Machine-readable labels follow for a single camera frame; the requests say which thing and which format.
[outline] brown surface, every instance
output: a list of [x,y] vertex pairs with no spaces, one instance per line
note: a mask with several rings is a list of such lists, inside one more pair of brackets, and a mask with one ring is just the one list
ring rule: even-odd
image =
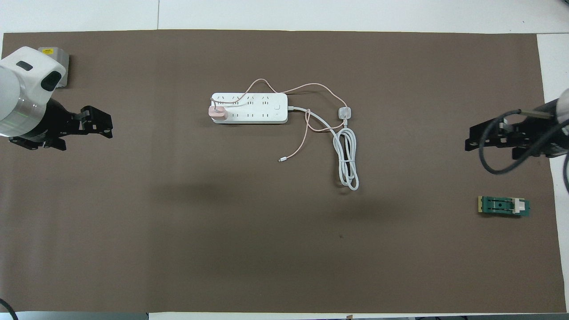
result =
[[[565,311],[548,161],[498,177],[463,151],[471,125],[543,103],[535,35],[6,34],[3,54],[24,45],[72,55],[54,98],[110,113],[115,137],[0,141],[0,296],[18,310]],[[258,77],[348,102],[360,190],[337,187],[329,134],[277,162],[302,114],[208,118],[213,92]],[[290,104],[337,123],[323,92]],[[524,196],[531,216],[480,215],[479,195]]]

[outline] white floor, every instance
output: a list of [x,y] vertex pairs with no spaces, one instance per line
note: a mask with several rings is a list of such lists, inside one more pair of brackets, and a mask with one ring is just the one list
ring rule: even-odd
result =
[[[562,0],[0,0],[0,43],[4,32],[155,29],[532,33],[538,34],[544,101],[569,88],[569,5]],[[551,171],[569,309],[569,195],[562,182],[561,159],[551,161]],[[346,315],[162,313],[151,314],[151,319]],[[397,315],[354,315],[380,316]]]

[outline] power outlet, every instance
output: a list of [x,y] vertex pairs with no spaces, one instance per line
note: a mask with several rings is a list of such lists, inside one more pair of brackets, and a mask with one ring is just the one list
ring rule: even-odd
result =
[[[214,93],[216,101],[235,101],[243,93]],[[284,93],[247,93],[234,103],[216,103],[226,118],[212,118],[217,124],[284,124],[288,120],[288,97]]]

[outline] black cable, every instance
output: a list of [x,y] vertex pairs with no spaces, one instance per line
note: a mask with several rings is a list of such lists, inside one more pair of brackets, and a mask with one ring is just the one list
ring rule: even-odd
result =
[[3,305],[3,306],[6,308],[6,310],[8,310],[8,312],[9,312],[10,315],[12,316],[12,319],[13,319],[13,320],[18,320],[18,316],[16,315],[16,312],[14,311],[14,309],[12,308],[12,306],[10,306],[10,305],[8,304],[8,302],[6,302],[6,301],[0,299],[0,305]]
[[486,139],[488,139],[488,136],[490,135],[490,131],[492,130],[492,128],[496,126],[503,118],[512,114],[520,114],[521,112],[522,110],[520,109],[512,110],[495,118],[494,120],[492,120],[492,122],[490,122],[490,124],[486,127],[486,129],[484,129],[482,137],[480,137],[478,156],[480,158],[480,162],[482,163],[484,169],[486,169],[486,171],[490,172],[491,174],[504,174],[514,170],[519,165],[521,165],[522,162],[526,161],[526,159],[528,159],[531,155],[538,152],[541,149],[541,147],[543,147],[547,143],[547,141],[554,134],[557,133],[558,130],[561,130],[563,127],[569,125],[569,119],[561,122],[560,124],[556,124],[551,129],[549,129],[545,134],[543,134],[529,149],[527,149],[526,152],[524,152],[524,154],[519,159],[517,159],[511,165],[505,167],[504,169],[496,170],[490,167],[486,162],[486,159],[484,158],[484,145],[486,144]]
[[567,179],[567,163],[569,162],[569,152],[565,155],[565,162],[563,163],[563,182],[565,183],[565,189],[569,192],[569,179]]

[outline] green terminal block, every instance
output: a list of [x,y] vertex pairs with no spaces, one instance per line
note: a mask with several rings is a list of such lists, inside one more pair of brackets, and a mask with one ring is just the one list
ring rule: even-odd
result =
[[487,214],[529,216],[530,202],[524,198],[498,198],[494,196],[479,196],[478,212],[484,212]]

